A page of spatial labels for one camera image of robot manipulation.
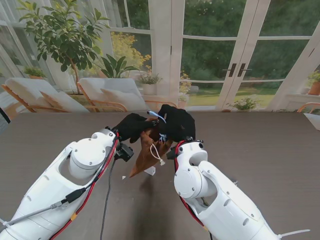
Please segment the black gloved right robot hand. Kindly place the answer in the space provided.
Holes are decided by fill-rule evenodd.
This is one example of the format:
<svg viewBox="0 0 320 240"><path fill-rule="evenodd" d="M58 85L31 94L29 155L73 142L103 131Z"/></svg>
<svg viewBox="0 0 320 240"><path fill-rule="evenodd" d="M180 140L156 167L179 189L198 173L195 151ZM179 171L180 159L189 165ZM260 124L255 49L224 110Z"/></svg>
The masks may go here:
<svg viewBox="0 0 320 240"><path fill-rule="evenodd" d="M159 120L158 130L169 140L180 142L185 139L196 139L196 125L194 118L184 109L163 104L158 115L165 119Z"/></svg>

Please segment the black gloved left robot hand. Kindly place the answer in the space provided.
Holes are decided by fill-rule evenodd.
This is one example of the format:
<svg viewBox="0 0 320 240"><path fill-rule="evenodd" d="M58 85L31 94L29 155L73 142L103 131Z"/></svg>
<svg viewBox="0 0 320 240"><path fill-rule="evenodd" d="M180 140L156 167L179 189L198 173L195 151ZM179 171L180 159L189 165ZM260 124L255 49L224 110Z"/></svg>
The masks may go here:
<svg viewBox="0 0 320 240"><path fill-rule="evenodd" d="M160 138L157 129L158 120L155 118L145 118L137 113L130 113L120 123L112 128L112 132L118 133L121 142L129 140L131 144L135 143L141 133L151 130L150 135L158 140Z"/></svg>

